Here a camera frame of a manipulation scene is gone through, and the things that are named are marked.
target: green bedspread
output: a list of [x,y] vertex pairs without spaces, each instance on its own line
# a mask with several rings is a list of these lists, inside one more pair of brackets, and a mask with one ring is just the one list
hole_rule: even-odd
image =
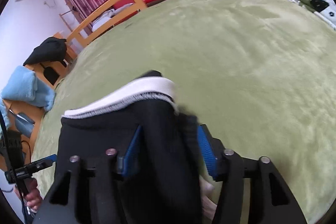
[[[56,89],[33,159],[57,153],[65,110],[154,69],[227,148],[269,156],[315,223],[336,197],[335,42],[325,22],[288,0],[167,0],[83,50]],[[53,172],[37,174],[43,194]]]

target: metal bolt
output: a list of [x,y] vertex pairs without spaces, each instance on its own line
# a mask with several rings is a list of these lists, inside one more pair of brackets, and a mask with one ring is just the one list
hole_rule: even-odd
[[271,162],[271,160],[269,158],[267,158],[267,157],[261,157],[260,160],[261,160],[261,162],[263,162],[265,164],[268,164],[268,163]]
[[117,150],[115,148],[110,148],[108,150],[106,150],[106,155],[107,156],[113,156],[117,153]]
[[79,156],[71,156],[69,160],[70,160],[71,162],[77,162],[77,161],[79,161],[79,159],[80,159]]
[[225,149],[224,154],[226,156],[232,156],[235,152],[232,149]]

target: light blue fleece blanket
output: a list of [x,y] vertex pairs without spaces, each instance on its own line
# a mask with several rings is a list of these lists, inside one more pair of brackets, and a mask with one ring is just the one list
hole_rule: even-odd
[[3,119],[5,120],[6,128],[9,128],[11,126],[11,123],[9,122],[9,119],[7,116],[7,109],[1,97],[0,97],[0,112],[2,114]]
[[1,95],[4,99],[24,101],[46,111],[51,110],[55,98],[54,90],[43,83],[34,71],[23,66],[16,67]]

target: red chair backrest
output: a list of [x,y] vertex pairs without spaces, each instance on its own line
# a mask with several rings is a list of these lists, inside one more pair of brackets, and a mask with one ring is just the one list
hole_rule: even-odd
[[119,0],[116,3],[113,4],[113,8],[118,9],[120,7],[123,7],[126,4],[129,4],[129,3],[134,3],[134,0]]

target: human hand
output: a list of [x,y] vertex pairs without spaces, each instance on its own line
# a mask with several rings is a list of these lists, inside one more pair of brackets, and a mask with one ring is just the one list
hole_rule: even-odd
[[[29,194],[24,197],[24,199],[27,201],[27,206],[35,211],[39,209],[41,206],[41,203],[43,201],[40,191],[37,189],[37,180],[32,179],[31,182],[28,185],[29,188]],[[20,198],[19,190],[17,187],[14,187],[14,192],[18,198]]]

